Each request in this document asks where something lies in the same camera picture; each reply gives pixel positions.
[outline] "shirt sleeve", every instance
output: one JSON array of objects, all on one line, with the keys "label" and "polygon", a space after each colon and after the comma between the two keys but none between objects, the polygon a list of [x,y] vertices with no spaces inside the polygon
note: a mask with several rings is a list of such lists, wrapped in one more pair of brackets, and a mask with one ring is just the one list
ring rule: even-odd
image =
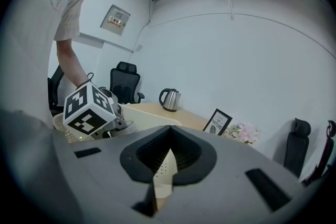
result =
[{"label": "shirt sleeve", "polygon": [[57,28],[54,40],[62,41],[79,36],[79,15],[84,0],[69,0]]}]

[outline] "black picture frame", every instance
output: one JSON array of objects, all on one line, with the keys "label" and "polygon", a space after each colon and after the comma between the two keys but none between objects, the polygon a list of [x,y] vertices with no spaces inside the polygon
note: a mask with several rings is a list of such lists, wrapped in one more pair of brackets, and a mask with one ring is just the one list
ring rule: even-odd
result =
[{"label": "black picture frame", "polygon": [[232,117],[230,117],[228,114],[224,113],[223,111],[219,110],[219,109],[216,109],[214,114],[212,114],[210,120],[208,121],[208,123],[205,125],[203,131],[205,131],[207,129],[207,127],[209,126],[209,124],[212,122],[212,119],[214,118],[214,116],[219,113],[221,114],[222,116],[224,116],[225,118],[227,118],[227,121],[225,122],[225,124],[223,125],[222,129],[219,131],[219,133],[217,135],[222,135],[226,128],[228,127],[228,125],[230,124],[231,120],[232,120]]}]

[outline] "chair headrest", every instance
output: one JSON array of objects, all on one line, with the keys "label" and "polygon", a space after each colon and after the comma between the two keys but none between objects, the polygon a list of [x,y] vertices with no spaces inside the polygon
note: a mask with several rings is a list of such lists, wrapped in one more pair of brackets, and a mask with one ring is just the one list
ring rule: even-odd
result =
[{"label": "chair headrest", "polygon": [[127,62],[119,62],[119,64],[117,65],[117,70],[130,74],[136,74],[137,66]]}]

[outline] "human forearm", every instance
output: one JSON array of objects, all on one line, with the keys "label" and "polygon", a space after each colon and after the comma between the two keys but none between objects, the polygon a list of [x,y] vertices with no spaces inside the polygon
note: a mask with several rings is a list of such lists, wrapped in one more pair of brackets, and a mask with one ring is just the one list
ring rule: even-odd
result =
[{"label": "human forearm", "polygon": [[88,80],[79,60],[71,47],[71,39],[57,41],[57,58],[62,71],[76,86]]}]

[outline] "chair armrest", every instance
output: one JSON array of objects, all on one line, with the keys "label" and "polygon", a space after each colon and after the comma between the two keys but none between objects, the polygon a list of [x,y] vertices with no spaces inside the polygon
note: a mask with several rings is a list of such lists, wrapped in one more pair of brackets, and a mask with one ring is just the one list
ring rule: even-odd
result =
[{"label": "chair armrest", "polygon": [[138,104],[140,104],[140,102],[141,102],[141,99],[144,99],[145,98],[145,96],[141,93],[141,92],[138,92]]}]

